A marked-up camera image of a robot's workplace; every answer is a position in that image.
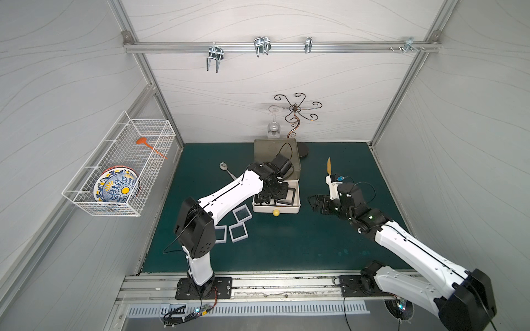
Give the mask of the three-tier drawer organizer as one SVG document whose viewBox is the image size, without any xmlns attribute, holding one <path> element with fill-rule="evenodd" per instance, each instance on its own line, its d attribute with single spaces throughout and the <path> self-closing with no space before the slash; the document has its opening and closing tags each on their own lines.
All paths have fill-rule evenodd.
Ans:
<svg viewBox="0 0 530 331">
<path fill-rule="evenodd" d="M 298 144 L 294 138 L 256 139 L 254 160 L 272 167 L 277 183 L 272 183 L 267 193 L 253 198 L 253 211 L 269 214 L 297 214 L 300 211 L 301 161 Z"/>
</svg>

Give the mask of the white brooch box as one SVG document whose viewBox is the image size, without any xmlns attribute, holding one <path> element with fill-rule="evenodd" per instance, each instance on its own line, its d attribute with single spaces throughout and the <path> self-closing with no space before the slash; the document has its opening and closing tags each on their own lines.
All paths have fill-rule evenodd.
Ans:
<svg viewBox="0 0 530 331">
<path fill-rule="evenodd" d="M 215 226 L 215 243 L 225 244 L 228 237 L 228 226 Z"/>
<path fill-rule="evenodd" d="M 245 223 L 236 223 L 229 226 L 229 234 L 233 243 L 248 239 L 248 231 Z"/>
<path fill-rule="evenodd" d="M 244 223 L 253 218 L 247 205 L 241 205 L 240 207 L 235 208 L 232 210 L 232 213 L 237 223 Z"/>
</svg>

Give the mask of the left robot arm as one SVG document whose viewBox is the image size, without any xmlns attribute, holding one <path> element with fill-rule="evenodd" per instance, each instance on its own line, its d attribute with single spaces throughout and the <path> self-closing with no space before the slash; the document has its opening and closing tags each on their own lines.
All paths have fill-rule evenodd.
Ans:
<svg viewBox="0 0 530 331">
<path fill-rule="evenodd" d="M 255 195 L 266 202 L 287 196 L 287 172 L 291 160 L 277 154 L 273 161 L 257 161 L 225 187 L 198 200 L 184 200 L 175 224 L 176 241 L 186 254 L 189 279 L 199 288 L 214 280 L 210 251 L 216 240 L 215 226 L 242 202 Z"/>
</svg>

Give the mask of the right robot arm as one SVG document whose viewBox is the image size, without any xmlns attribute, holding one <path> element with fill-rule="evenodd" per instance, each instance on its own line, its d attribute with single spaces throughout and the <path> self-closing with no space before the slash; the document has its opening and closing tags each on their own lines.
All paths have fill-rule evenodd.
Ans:
<svg viewBox="0 0 530 331">
<path fill-rule="evenodd" d="M 490 277 L 444 258 L 408 233 L 399 223 L 366 202 L 351 182 L 329 183 L 329 194 L 308 198 L 311 209 L 347 221 L 359 234 L 392 251 L 421 275 L 415 278 L 375 261 L 360 274 L 367 295 L 388 294 L 395 310 L 416 304 L 439 318 L 447 330 L 485 330 L 493 325 L 497 308 Z"/>
</svg>

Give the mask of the clear wine glass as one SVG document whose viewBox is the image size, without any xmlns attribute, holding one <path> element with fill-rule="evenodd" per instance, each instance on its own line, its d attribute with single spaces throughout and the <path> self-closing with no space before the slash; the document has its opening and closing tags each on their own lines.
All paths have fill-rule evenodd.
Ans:
<svg viewBox="0 0 530 331">
<path fill-rule="evenodd" d="M 279 139 L 281 137 L 281 126 L 277 121 L 277 115 L 280 113 L 281 107 L 276 105 L 269 106 L 269 112 L 273 115 L 273 120 L 268 124 L 267 137 L 269 139 Z"/>
</svg>

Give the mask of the wooden knife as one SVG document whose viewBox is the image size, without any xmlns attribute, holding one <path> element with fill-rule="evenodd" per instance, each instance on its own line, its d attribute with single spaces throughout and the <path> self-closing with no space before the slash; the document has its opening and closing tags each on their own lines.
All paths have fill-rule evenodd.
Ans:
<svg viewBox="0 0 530 331">
<path fill-rule="evenodd" d="M 327 159 L 327 174 L 330 177 L 332 175 L 332 169 L 331 169 L 331 157 Z"/>
</svg>

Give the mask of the ornate metal cup stand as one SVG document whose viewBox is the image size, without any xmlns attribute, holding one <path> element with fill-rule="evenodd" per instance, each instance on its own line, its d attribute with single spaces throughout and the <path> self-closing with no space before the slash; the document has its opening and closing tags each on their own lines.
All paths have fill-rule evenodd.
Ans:
<svg viewBox="0 0 530 331">
<path fill-rule="evenodd" d="M 306 94 L 303 92 L 295 92 L 293 95 L 294 101 L 292 102 L 286 95 L 277 94 L 273 97 L 277 102 L 287 102 L 288 103 L 288 114 L 284 117 L 287 124 L 291 125 L 290 131 L 287 133 L 287 138 L 295 139 L 297 136 L 297 130 L 300 127 L 302 120 L 307 121 L 317 121 L 319 117 L 314 110 L 320 110 L 323 107 L 323 104 L 318 101 L 311 103 L 309 108 L 304 108 L 304 103 L 306 101 Z"/>
</svg>

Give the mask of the metal double hook middle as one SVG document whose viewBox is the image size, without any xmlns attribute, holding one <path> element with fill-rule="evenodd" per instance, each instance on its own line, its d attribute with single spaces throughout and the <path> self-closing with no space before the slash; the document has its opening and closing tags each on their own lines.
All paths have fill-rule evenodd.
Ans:
<svg viewBox="0 0 530 331">
<path fill-rule="evenodd" d="M 261 55 L 269 55 L 272 46 L 271 40 L 268 37 L 255 38 L 253 44 L 257 57 L 260 57 Z"/>
</svg>

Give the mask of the metal double hook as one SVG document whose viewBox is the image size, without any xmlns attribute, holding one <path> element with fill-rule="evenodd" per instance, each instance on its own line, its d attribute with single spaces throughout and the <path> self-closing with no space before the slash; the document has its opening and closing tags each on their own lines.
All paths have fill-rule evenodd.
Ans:
<svg viewBox="0 0 530 331">
<path fill-rule="evenodd" d="M 260 57 L 261 55 L 269 55 L 272 46 L 271 40 L 268 37 L 255 38 L 253 44 L 257 57 Z"/>
<path fill-rule="evenodd" d="M 209 71 L 212 67 L 212 63 L 215 64 L 215 72 L 219 73 L 219 67 L 221 61 L 224 59 L 224 50 L 219 46 L 213 44 L 208 49 L 208 56 L 206 58 L 206 70 Z"/>
</svg>

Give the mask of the metal double hook left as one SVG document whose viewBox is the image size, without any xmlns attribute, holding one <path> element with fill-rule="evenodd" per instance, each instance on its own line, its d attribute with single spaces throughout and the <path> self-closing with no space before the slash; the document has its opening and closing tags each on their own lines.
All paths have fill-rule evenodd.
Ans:
<svg viewBox="0 0 530 331">
<path fill-rule="evenodd" d="M 219 67 L 221 61 L 224 59 L 224 50 L 219 46 L 213 44 L 208 49 L 208 56 L 206 58 L 206 70 L 209 71 L 212 67 L 212 63 L 215 64 L 215 72 L 219 73 Z"/>
</svg>

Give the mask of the orange plastic spatula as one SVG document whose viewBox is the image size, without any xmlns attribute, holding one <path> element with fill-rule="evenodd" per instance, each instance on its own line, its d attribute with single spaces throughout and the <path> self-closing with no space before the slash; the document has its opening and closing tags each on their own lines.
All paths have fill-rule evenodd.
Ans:
<svg viewBox="0 0 530 331">
<path fill-rule="evenodd" d="M 140 137 L 137 141 L 136 141 L 136 144 L 137 145 L 145 145 L 146 147 L 150 148 L 154 153 L 158 154 L 160 157 L 164 158 L 164 159 L 167 159 L 167 157 L 161 153 L 159 150 L 157 150 L 156 148 L 154 148 L 153 146 L 151 146 L 149 143 L 148 143 L 148 139 L 146 137 Z"/>
</svg>

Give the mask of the patterned ceramic plate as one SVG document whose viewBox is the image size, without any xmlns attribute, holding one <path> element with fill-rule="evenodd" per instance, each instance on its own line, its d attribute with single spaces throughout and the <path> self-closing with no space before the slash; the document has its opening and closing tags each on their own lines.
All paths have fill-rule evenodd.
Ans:
<svg viewBox="0 0 530 331">
<path fill-rule="evenodd" d="M 126 203 L 137 190 L 137 173 L 125 166 L 116 166 L 103 172 L 95 182 L 92 193 L 95 201 Z"/>
</svg>

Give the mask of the white ventilation grille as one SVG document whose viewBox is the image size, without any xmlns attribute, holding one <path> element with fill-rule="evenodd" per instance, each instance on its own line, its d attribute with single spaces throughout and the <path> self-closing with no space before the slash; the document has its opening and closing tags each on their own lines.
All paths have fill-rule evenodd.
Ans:
<svg viewBox="0 0 530 331">
<path fill-rule="evenodd" d="M 198 309 L 198 303 L 133 304 L 127 317 L 159 318 L 171 310 L 177 310 L 177 317 L 183 317 Z M 335 316 L 368 314 L 363 300 L 332 301 L 277 301 L 277 302 L 220 302 L 208 313 L 209 317 L 261 317 L 261 316 Z"/>
</svg>

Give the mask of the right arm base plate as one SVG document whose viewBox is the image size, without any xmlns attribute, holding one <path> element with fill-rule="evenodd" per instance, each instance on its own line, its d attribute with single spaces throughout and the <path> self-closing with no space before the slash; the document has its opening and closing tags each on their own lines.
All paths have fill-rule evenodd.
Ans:
<svg viewBox="0 0 530 331">
<path fill-rule="evenodd" d="M 340 275 L 338 286 L 343 297 L 393 297 L 388 292 L 383 292 L 372 277 L 362 275 Z"/>
</svg>

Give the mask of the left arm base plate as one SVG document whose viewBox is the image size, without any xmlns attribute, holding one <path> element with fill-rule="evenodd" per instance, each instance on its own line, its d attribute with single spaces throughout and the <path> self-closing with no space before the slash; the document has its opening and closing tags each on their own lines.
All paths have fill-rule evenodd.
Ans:
<svg viewBox="0 0 530 331">
<path fill-rule="evenodd" d="M 203 285 L 197 285 L 191 278 L 181 278 L 177 283 L 176 300 L 230 299 L 232 277 L 213 277 Z"/>
</svg>

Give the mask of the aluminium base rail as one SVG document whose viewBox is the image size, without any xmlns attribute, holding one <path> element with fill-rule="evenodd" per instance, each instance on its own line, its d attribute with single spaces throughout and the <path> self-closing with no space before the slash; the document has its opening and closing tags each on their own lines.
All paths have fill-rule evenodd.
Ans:
<svg viewBox="0 0 530 331">
<path fill-rule="evenodd" d="M 376 285 L 393 297 L 343 297 L 338 286 L 340 275 L 361 275 L 359 270 L 305 270 L 280 272 L 216 273 L 215 277 L 232 277 L 230 299 L 176 300 L 177 283 L 187 278 L 184 273 L 152 273 L 126 277 L 116 303 L 198 303 L 257 301 L 324 301 L 353 299 L 405 299 L 419 306 L 432 308 L 441 296 L 433 281 L 415 270 L 383 268 L 375 275 Z"/>
</svg>

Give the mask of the aluminium overhead rail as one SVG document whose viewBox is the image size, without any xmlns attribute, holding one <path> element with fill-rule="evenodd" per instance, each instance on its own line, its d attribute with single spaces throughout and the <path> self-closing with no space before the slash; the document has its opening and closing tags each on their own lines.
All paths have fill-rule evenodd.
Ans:
<svg viewBox="0 0 530 331">
<path fill-rule="evenodd" d="M 310 54 L 347 54 L 347 53 L 400 53 L 391 52 L 390 47 L 398 48 L 405 41 L 315 41 L 312 43 Z M 271 41 L 272 54 L 305 54 L 305 41 Z M 207 55 L 213 42 L 137 42 L 125 45 L 129 54 L 201 54 Z M 414 41 L 416 46 L 425 47 L 425 52 L 438 52 L 441 43 Z M 215 45 L 224 50 L 225 55 L 254 54 L 255 48 L 252 41 L 219 42 Z"/>
</svg>

